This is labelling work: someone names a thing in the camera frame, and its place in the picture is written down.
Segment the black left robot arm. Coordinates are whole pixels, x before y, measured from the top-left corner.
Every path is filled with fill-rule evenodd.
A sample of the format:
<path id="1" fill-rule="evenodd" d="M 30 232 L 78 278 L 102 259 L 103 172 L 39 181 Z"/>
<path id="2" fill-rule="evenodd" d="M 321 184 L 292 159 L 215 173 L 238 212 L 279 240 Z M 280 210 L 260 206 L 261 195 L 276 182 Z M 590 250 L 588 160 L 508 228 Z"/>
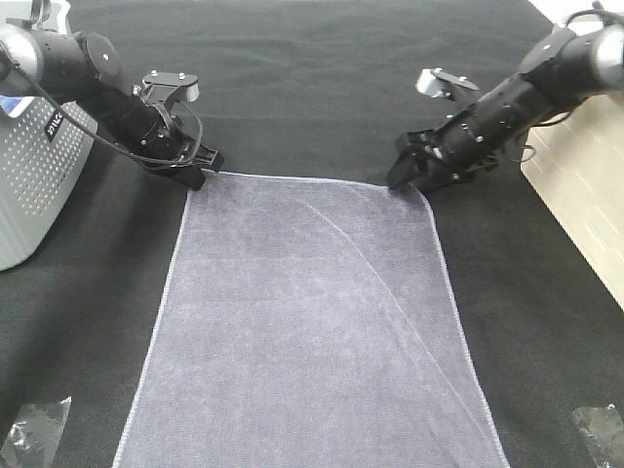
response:
<path id="1" fill-rule="evenodd" d="M 224 162 L 172 112 L 198 97 L 197 76 L 155 71 L 135 83 L 110 40 L 97 33 L 62 34 L 21 19 L 3 23 L 1 93 L 43 98 L 56 111 L 76 103 L 110 134 L 101 144 L 192 190 Z"/>

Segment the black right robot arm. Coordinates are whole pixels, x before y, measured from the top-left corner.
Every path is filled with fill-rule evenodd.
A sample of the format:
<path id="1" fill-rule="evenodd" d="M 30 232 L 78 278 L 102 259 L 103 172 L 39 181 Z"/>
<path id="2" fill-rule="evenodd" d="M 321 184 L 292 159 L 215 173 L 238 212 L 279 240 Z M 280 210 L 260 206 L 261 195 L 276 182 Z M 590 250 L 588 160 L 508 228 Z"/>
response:
<path id="1" fill-rule="evenodd" d="M 623 22 L 583 35 L 568 27 L 555 30 L 486 93 L 441 68 L 423 69 L 415 87 L 459 106 L 438 127 L 406 132 L 396 141 L 398 158 L 386 176 L 388 187 L 413 182 L 427 193 L 496 168 L 506 146 L 531 128 L 587 98 L 621 90 Z"/>

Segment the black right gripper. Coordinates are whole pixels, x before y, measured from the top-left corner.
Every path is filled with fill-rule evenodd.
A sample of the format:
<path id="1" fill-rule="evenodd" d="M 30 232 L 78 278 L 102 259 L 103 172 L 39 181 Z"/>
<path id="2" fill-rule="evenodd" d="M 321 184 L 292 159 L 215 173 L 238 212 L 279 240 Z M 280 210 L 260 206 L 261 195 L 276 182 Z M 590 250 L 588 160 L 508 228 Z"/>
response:
<path id="1" fill-rule="evenodd" d="M 398 159 L 386 175 L 395 190 L 408 182 L 419 191 L 436 191 L 469 182 L 479 170 L 498 165 L 500 128 L 476 119 L 459 119 L 436 129 L 405 132 L 395 142 Z"/>

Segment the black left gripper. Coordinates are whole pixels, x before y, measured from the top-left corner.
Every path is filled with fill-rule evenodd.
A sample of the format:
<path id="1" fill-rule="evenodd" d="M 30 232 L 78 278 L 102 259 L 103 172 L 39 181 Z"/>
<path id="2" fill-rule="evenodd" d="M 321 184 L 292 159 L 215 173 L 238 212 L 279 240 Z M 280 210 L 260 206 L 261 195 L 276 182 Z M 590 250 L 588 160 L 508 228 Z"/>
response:
<path id="1" fill-rule="evenodd" d="M 222 154 L 187 134 L 167 109 L 132 110 L 131 153 L 149 172 L 193 191 L 204 185 L 205 171 L 218 173 L 223 165 Z"/>

